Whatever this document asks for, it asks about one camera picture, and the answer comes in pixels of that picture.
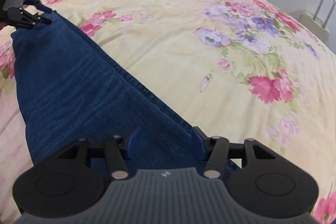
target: bed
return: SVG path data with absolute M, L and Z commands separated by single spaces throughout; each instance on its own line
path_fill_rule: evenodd
M 336 217 L 336 56 L 266 0 L 41 0 L 208 136 L 255 138 L 319 185 Z M 0 217 L 32 167 L 16 98 L 12 27 L 0 31 Z

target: blue denim fabric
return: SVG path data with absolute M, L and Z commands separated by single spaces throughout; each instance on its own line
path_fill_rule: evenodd
M 72 23 L 56 12 L 45 16 L 51 25 L 12 34 L 17 99 L 34 164 L 78 138 L 97 142 L 141 127 L 141 147 L 126 162 L 131 174 L 140 168 L 203 170 L 191 125 Z M 101 160 L 92 168 L 105 171 Z M 236 169 L 229 161 L 228 174 Z

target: jeans seam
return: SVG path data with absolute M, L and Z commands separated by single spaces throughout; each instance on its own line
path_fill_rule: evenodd
M 190 130 L 192 126 L 189 125 L 182 117 L 175 113 L 170 107 L 168 107 L 164 102 L 162 102 L 154 93 L 147 89 L 143 84 L 140 83 L 134 76 L 124 70 L 115 60 L 113 60 L 107 53 L 105 53 L 90 37 L 83 33 L 78 27 L 73 25 L 67 19 L 58 14 L 59 17 L 68 25 L 68 27 L 78 36 L 83 38 L 83 40 L 93 49 L 95 52 L 103 58 L 115 71 L 123 78 L 127 83 L 134 87 L 137 91 L 141 93 L 148 101 L 154 104 L 161 112 L 165 113 L 169 118 L 176 122 L 179 126 L 184 128 L 190 135 Z

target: purple flower print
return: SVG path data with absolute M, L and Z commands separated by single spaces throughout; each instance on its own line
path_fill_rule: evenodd
M 272 36 L 280 33 L 279 30 L 274 27 L 274 20 L 272 18 L 254 17 L 252 21 L 260 31 L 268 32 Z
M 304 42 L 304 45 L 309 49 L 309 51 L 313 54 L 313 56 L 314 56 L 317 60 L 320 60 L 319 55 L 317 54 L 317 52 L 314 50 L 314 48 L 313 48 L 310 44 Z
M 205 44 L 215 48 L 220 46 L 229 46 L 231 44 L 230 39 L 226 36 L 206 28 L 198 28 L 194 31 L 194 34 Z
M 213 5 L 210 6 L 206 13 L 205 13 L 208 17 L 211 18 L 216 18 L 216 19 L 229 19 L 229 11 L 228 8 L 223 5 L 223 4 L 219 4 L 219 5 Z
M 266 54 L 269 52 L 269 45 L 266 40 L 257 38 L 253 34 L 247 34 L 245 32 L 238 32 L 237 42 L 240 42 L 249 49 L 255 51 L 258 54 Z

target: green leaf print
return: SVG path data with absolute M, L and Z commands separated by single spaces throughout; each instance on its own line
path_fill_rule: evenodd
M 243 55 L 243 65 L 244 67 L 249 67 L 253 65 L 255 62 L 255 58 L 249 55 Z
M 236 63 L 231 62 L 231 67 L 232 67 L 231 75 L 232 75 L 234 78 L 237 78 L 237 76 L 238 76 L 238 68 L 237 68 Z
M 77 27 L 80 27 L 86 19 L 84 17 L 81 17 L 80 21 L 76 24 Z
M 254 50 L 249 49 L 237 41 L 232 41 L 232 47 L 238 54 L 258 55 Z
M 286 24 L 283 26 L 287 31 L 293 35 L 293 33 L 296 33 L 296 30 L 292 29 L 291 27 L 287 26 Z
M 120 19 L 119 18 L 110 18 L 110 19 L 107 19 L 105 21 L 110 22 L 110 23 L 118 23 L 118 22 L 120 22 Z
M 281 75 L 278 74 L 277 72 L 273 72 L 273 71 L 271 71 L 271 73 L 272 73 L 272 75 L 273 75 L 274 77 L 281 78 Z
M 298 113 L 300 111 L 300 102 L 298 99 L 291 100 L 288 104 L 294 112 Z
M 3 78 L 8 79 L 10 68 L 6 65 L 2 70 Z
M 279 21 L 277 21 L 275 18 L 273 19 L 273 23 L 274 23 L 274 27 L 276 27 L 278 30 L 280 30 L 280 23 Z
M 278 69 L 282 67 L 282 60 L 279 58 L 279 55 L 276 53 L 264 54 L 261 57 L 261 60 L 264 62 L 267 68 L 273 72 L 278 72 Z
M 220 51 L 221 55 L 224 58 L 227 58 L 227 56 L 228 56 L 228 49 L 227 49 L 227 47 L 222 46 L 222 47 L 219 48 L 219 51 Z
M 245 77 L 241 72 L 238 74 L 237 78 L 240 80 L 241 84 L 248 85 L 248 78 Z

